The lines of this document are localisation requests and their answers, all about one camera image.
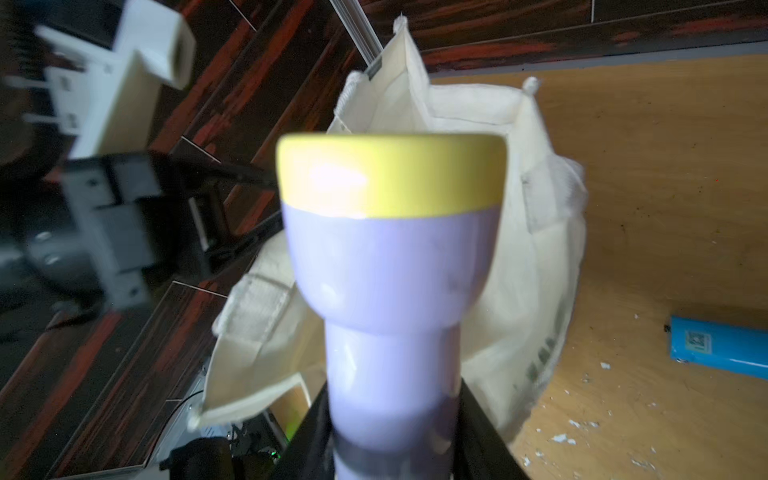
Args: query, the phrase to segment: dark wood floor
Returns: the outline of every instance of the dark wood floor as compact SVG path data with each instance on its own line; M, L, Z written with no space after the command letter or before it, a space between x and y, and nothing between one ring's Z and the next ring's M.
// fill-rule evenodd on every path
M324 130L346 75L364 69L327 0L190 0L197 39L193 80L164 88L151 149L273 168L277 138ZM244 232L279 202L274 192L227 186L227 216ZM0 477L45 478L141 464L210 356L210 326L243 259L197 290L171 284L154 312L38 338L0 391Z
M737 0L363 1L382 41L403 12L430 71L768 40L768 2ZM349 71L365 65L328 0L184 0L197 39L193 80L164 88L151 149L273 168L277 138L321 131ZM223 187L232 230L279 202ZM141 464L214 337L243 259L201 285L173 283L154 312L40 336L0 391L0 478Z
M362 0L379 37L408 17L429 71L768 40L765 0Z

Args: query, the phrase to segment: cable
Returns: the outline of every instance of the cable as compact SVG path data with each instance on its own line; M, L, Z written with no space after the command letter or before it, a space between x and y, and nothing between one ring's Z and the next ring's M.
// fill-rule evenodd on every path
M176 412L178 412L178 411L179 411L179 409L180 409L180 408L181 408L181 407L182 407L182 406L183 406L185 403L187 403L187 401L188 401L189 399L191 399L191 398L192 398L192 397L194 397L195 395L198 395L198 394L200 394L200 393L202 393L202 392L203 392L203 390L197 390L195 393L190 393L189 395L187 395L187 398L185 398L184 400L182 400L181 402L179 402L179 404L178 404L178 405L176 405L176 408L174 408L174 410L173 410L173 411L170 413L170 415L168 416L168 418L167 418L167 419L165 420L165 422L163 423L163 428L162 428L162 429L160 429L160 434L157 436L157 438L154 440L154 442L152 442L152 448L151 448L151 449L150 449L150 451L149 451L149 455L147 455L147 459L146 459L146 460L144 460L144 467L145 467L145 468L146 468L146 467L149 465L149 461L150 461L150 460L152 459L152 457L154 456L154 450L157 448L157 444L160 442L160 439L163 437L163 432L165 431L165 428L168 426L168 423L169 423L169 422L172 420L172 418L174 417L174 415L176 415Z

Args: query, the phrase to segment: qr code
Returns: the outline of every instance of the qr code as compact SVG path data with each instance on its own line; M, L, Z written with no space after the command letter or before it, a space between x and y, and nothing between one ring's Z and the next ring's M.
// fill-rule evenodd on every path
M709 333L685 332L685 348L692 352L712 353L712 336Z

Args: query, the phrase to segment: wooden surface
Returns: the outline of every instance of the wooden surface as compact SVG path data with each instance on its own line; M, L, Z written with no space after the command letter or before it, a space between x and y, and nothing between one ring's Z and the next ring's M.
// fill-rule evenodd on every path
M430 71L768 40L765 0L362 0L382 42L403 13Z
M768 328L768 56L537 76L555 151L585 166L590 201L568 341L516 458L534 480L765 478L768 382L675 363L663 326ZM562 433L576 445L550 440Z
M197 52L190 85L161 90L156 151L273 168L277 138L324 131L347 73L365 67L327 0L164 3L184 15ZM256 188L220 192L238 233L279 205L274 192ZM0 478L141 464L210 356L211 323L252 260L197 286L205 290L160 290L154 313L25 337L26 357L3 370L15 373L0 390ZM38 310L44 316L49 305Z

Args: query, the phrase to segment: metal rod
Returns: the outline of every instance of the metal rod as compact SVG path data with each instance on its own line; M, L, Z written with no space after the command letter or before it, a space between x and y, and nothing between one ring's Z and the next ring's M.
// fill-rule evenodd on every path
M371 65L383 48L366 13L357 0L330 0L330 2L362 58L367 65Z

